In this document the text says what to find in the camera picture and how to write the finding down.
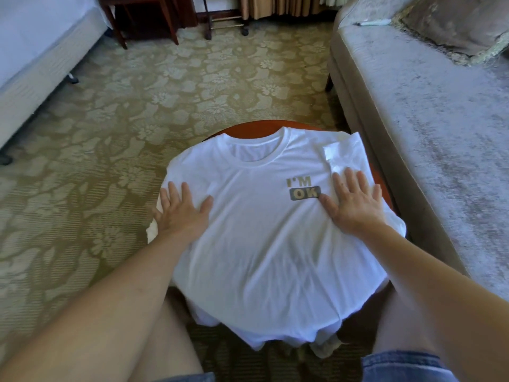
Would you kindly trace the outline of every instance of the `white t-shirt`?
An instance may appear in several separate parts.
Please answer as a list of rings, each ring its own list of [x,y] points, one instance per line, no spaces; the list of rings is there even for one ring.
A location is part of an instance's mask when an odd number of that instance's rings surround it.
[[[358,311],[387,275],[317,200],[323,192],[337,201],[331,174],[347,166],[374,185],[359,134],[290,128],[255,140],[222,134],[174,158],[163,187],[187,182],[197,207],[214,197],[210,226],[173,274],[194,316],[260,347],[271,339],[313,342]],[[404,236],[404,222],[384,206]],[[147,233],[149,241],[156,236],[155,221]]]

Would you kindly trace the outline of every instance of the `throw pillow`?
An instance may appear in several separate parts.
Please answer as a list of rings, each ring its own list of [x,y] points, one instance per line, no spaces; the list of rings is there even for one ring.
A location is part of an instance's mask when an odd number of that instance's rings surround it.
[[[457,63],[481,63],[509,44],[509,0],[417,0],[397,18]]]

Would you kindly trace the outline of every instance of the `sofa arm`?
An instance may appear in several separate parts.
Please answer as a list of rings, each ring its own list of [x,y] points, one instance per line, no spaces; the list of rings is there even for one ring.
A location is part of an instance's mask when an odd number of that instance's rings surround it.
[[[337,13],[334,31],[361,21],[392,19],[413,0],[348,0]]]

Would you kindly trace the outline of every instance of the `round wooden table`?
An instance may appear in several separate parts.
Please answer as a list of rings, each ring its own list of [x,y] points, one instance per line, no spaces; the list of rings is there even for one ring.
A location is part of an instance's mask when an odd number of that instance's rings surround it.
[[[246,123],[241,123],[239,125],[235,125],[232,127],[229,127],[225,130],[222,130],[220,132],[215,133],[214,135],[210,136],[210,138],[226,133],[227,135],[233,137],[233,138],[240,138],[240,139],[254,139],[254,138],[263,138],[264,136],[269,136],[271,134],[274,134],[282,127],[290,127],[294,129],[303,129],[303,130],[317,130],[317,131],[324,131],[323,129],[309,126],[304,123],[299,123],[296,121],[280,121],[280,120],[268,120],[268,121],[249,121]],[[390,200],[389,191],[387,190],[387,186],[385,185],[382,177],[380,176],[380,173],[378,173],[375,169],[373,169],[373,166],[370,164],[371,167],[371,173],[373,175],[373,179],[377,184],[379,184],[382,187],[382,194],[385,199],[385,202],[389,207],[393,209],[392,202]]]

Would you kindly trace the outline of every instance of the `forearm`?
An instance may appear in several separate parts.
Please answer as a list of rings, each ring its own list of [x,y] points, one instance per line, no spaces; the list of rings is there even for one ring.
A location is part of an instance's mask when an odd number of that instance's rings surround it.
[[[156,238],[76,299],[5,365],[0,380],[127,380],[186,246]]]
[[[417,312],[439,355],[461,381],[506,380],[509,303],[408,242],[386,225],[364,241]]]

